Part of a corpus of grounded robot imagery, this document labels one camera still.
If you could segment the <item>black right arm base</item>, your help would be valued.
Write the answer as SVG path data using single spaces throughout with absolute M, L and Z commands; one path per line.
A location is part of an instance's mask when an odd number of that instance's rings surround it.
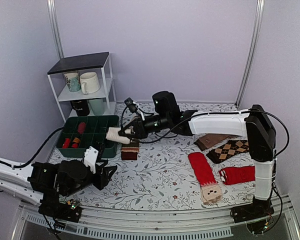
M 270 200 L 258 200 L 253 198 L 252 203 L 232 207 L 230 210 L 230 216 L 235 223 L 246 222 L 263 218 L 274 214 L 274 208 Z

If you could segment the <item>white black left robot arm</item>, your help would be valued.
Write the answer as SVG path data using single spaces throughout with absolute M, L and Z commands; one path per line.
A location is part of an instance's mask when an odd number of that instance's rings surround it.
M 86 187 L 102 190 L 108 185 L 117 166 L 97 159 L 94 153 L 82 160 L 63 160 L 60 163 L 34 162 L 29 165 L 0 157 L 0 191 L 43 206 L 53 216 L 64 213 L 59 197 L 69 197 Z

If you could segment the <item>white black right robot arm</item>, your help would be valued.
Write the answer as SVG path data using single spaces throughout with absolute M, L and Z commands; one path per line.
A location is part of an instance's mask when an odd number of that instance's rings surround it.
M 204 112 L 181 111 L 175 96 L 160 91 L 152 96 L 155 114 L 139 115 L 127 125 L 121 125 L 118 134 L 130 140 L 146 139 L 150 133 L 168 130 L 181 136 L 224 134 L 246 137 L 249 154 L 255 165 L 256 200 L 249 206 L 252 218 L 259 218 L 268 210 L 267 200 L 272 194 L 273 160 L 276 148 L 276 130 L 264 109 L 255 104 L 242 111 Z

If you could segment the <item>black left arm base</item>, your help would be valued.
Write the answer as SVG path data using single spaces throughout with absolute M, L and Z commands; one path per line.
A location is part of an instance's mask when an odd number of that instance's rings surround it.
M 78 223 L 82 208 L 76 200 L 68 200 L 66 202 L 46 202 L 39 206 L 38 212 L 42 215 L 52 217 L 54 220 L 64 220 Z

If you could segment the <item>cream brown block sock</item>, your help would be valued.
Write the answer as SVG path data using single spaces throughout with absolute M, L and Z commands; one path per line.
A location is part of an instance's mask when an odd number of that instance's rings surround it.
M 130 143 L 130 139 L 126 136 L 120 136 L 119 131 L 121 130 L 120 127 L 109 127 L 106 133 L 106 139 L 108 141 L 121 143 L 124 145 L 128 145 Z

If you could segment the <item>green divided organizer tray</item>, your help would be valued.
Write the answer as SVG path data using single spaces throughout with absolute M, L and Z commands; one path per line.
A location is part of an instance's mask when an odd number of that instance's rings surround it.
M 78 133 L 77 128 L 80 122 L 86 123 L 83 134 Z M 117 115 L 100 116 L 73 116 L 66 120 L 63 130 L 60 133 L 56 148 L 66 158 L 82 158 L 85 150 L 92 146 L 98 147 L 98 144 L 104 144 L 103 159 L 112 159 L 117 154 L 118 144 L 106 139 L 109 127 L 118 127 L 119 117 Z M 71 148 L 73 139 L 80 138 L 78 148 Z M 68 148 L 62 148 L 65 138 L 70 138 Z

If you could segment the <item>striped beige brown sock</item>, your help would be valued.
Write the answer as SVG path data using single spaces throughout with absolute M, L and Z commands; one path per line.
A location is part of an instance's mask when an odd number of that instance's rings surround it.
M 136 161 L 140 151 L 140 144 L 138 142 L 131 142 L 129 144 L 121 145 L 121 159 L 123 161 Z

